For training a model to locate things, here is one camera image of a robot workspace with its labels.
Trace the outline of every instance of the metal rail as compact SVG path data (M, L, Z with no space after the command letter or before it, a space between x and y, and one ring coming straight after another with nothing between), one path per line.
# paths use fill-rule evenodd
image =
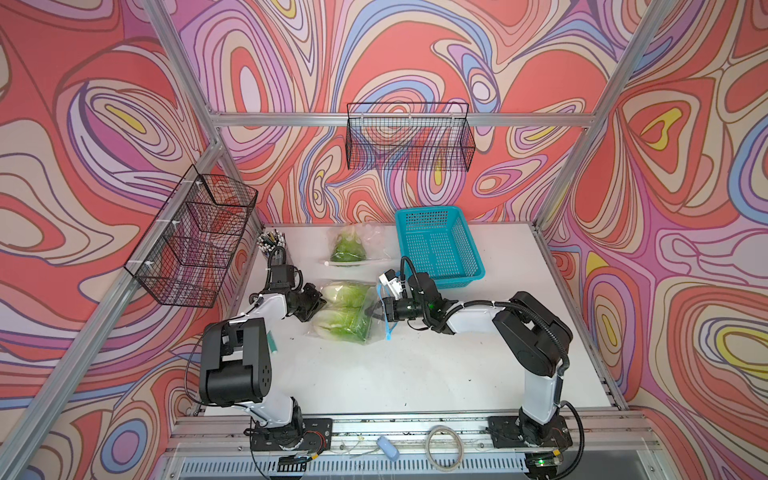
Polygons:
M220 154L221 145L212 143L200 156L197 169L201 173L210 172ZM190 177L186 180L194 180L196 173L194 169L190 171L187 172ZM176 193L168 199L163 210L160 211L158 220L172 218L187 196L192 183L188 181L179 184ZM145 258L166 226L162 221L153 223L133 258ZM0 468L2 468L0 480L16 480L24 475L27 465L53 428L138 287L138 282L125 269L121 269L118 279L112 283L112 287L104 295L0 447Z
M611 109L616 105L619 99L619 95L627 86L631 75L634 73L634 69L640 63L643 58L643 54L650 46L654 35L658 31L667 13L677 3L678 0L653 0L648 9L645 11L643 18L640 20L640 24L637 26L634 35L629 41L627 50L619 59L616 65L616 70L608 79L605 85L605 90L598 101L597 107L594 109L595 120L584 132L581 133L578 140L573 146L571 154L565 160L560 173L554 179L552 186L547 192L547 197L544 203L541 205L536 218L534 219L534 225L541 225L541 223L548 219L558 208L559 198L565 193L569 185L574 179L576 172L584 160L586 160L589 150L592 144L598 138L600 129L607 121L608 115L611 113Z
M144 11L147 13L147 17L155 33L157 33L157 39L160 40L160 45L163 46L165 54L168 56L170 67L186 91L194 113L208 139L223 144L219 130L211 120L210 114L213 110L200 88L200 82L197 81L197 76L194 74L187 54L184 53L184 46L173 21L170 19L168 10L162 5L162 0L144 0ZM224 172L232 178L242 180L240 171L228 149L222 156L222 160Z
M565 303L565 308L567 308L568 313L571 314L574 325L576 325L576 330L578 330L578 335L581 337L584 348L587 350L587 354L589 355L589 360L592 361L592 366L598 375L603 379L604 384L608 388L608 392L614 398L614 404L616 407L620 410L629 410L627 400L625 400L624 395L621 394L621 390L616 384L614 377L611 376L611 373L608 372L607 368L605 368L605 361L603 360L603 356L600 354L600 350L595 346L594 341L592 341L592 337L587 331L587 324L584 322L584 317L581 315L581 310L576 305L571 292L565 285L563 276L555 266L554 257L552 256L552 252L549 250L547 243L544 241L544 237L541 235L541 232L533 226L531 226L531 233L533 233L533 237L536 240L538 249L541 251L541 256L544 257L544 262L547 264L547 267L549 267L549 273L551 273L554 282L558 286L560 296L563 299L563 303Z
M216 127L345 127L347 114L214 113L210 117ZM589 127L594 119L593 114L467 114L471 127Z
M355 446L364 452L376 447L385 435L397 444L400 452L423 452L424 437L435 425L454 429L467 445L478 451L492 450L491 436L485 431L490 415L517 415L509 412L443 412L398 414L322 415L333 418L332 450L348 452ZM570 412L561 411L575 445L578 427ZM584 423L585 448L590 450L660 449L658 437L642 412L620 412L615 409L579 409ZM247 450L246 415L191 416L177 420L168 443L168 451L184 456L238 455L238 446ZM509 449L518 452L551 451L551 449Z

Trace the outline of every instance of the black wire basket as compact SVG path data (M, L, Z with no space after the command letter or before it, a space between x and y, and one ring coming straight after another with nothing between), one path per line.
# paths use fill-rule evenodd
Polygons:
M225 175L198 174L138 269L126 269L161 305L213 307L257 195Z
M357 102L346 106L350 170L469 171L475 139L460 102Z

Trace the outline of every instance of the plastic bag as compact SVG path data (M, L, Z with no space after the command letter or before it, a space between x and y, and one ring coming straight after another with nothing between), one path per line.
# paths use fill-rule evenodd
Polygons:
M377 223L355 223L329 229L330 255L325 264L354 266L391 260L382 232L382 225Z
M375 286L340 280L320 291L327 304L312 318L317 336L361 345L386 337L383 306Z

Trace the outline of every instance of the green vegetable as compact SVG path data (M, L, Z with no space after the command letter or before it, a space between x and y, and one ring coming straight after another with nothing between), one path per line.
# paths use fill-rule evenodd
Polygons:
M336 237L336 248L331 255L332 262L359 262L368 258L362 240L353 228L343 228Z
M323 287L323 298L333 308L360 307L370 285L358 282L334 282Z
M315 331L325 339L363 344L371 326L362 308L323 308L312 319Z

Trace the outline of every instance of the colorful patterned wall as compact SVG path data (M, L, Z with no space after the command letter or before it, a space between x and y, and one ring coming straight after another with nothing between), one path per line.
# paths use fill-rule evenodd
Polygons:
M170 4L217 111L346 111L447 101L478 112L592 111L642 0L191 0Z
M264 223L393 222L396 210L422 205L458 205L482 221L532 220L580 133L491 128L469 172L406 172L350 171L343 127L271 128L269 140L246 127L225 136L243 178L260 192Z
M244 281L253 231L240 243L213 309L159 306L139 294L126 309L44 444L25 480L145 480L165 452L170 432L194 404L184 368L203 328L225 318ZM200 349L189 390L197 390Z
M346 111L350 101L452 101L475 112L590 112L644 1L255 2L171 6L214 110ZM344 128L222 131L267 223L392 221L456 204L470 219L532 220L578 136L475 129L471 170L350 172Z
M0 440L207 144L142 10L76 4L0 2ZM113 372L134 362L139 382L167 356L152 333L179 337L194 312L174 314L138 297L89 373L98 389L127 395Z
M546 230L684 478L768 478L768 5L685 0Z

